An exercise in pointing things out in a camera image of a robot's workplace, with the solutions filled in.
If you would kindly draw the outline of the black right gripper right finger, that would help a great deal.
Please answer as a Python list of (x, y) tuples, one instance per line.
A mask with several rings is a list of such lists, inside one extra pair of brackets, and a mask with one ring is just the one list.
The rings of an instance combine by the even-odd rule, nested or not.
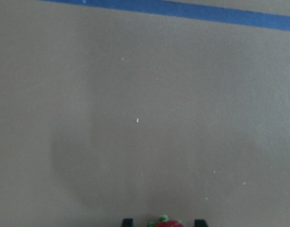
[(204, 219), (195, 219), (194, 227), (208, 227), (208, 224)]

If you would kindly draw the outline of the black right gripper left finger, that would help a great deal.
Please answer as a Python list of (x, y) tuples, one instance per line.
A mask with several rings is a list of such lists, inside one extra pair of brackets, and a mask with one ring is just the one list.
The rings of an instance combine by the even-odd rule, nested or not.
[(122, 227), (133, 227), (133, 219), (132, 218), (123, 219)]

